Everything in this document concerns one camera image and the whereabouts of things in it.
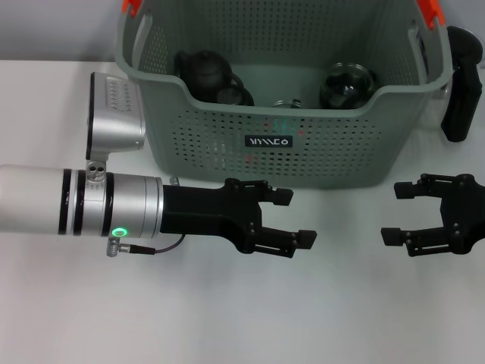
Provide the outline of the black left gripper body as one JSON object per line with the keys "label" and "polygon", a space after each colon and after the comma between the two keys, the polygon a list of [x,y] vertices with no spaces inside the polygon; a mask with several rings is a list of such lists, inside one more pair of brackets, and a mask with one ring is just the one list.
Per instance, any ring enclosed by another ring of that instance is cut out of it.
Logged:
{"label": "black left gripper body", "polygon": [[262,217],[262,188],[227,179],[218,189],[163,186],[160,232],[216,236],[241,253],[255,251]]}

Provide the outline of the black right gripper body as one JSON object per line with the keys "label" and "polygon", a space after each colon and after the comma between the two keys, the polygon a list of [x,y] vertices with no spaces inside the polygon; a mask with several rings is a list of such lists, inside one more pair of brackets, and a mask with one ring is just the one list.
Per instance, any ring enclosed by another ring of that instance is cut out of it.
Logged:
{"label": "black right gripper body", "polygon": [[446,183],[440,214],[447,242],[452,253],[468,254],[484,239],[484,186],[471,174],[447,178]]}

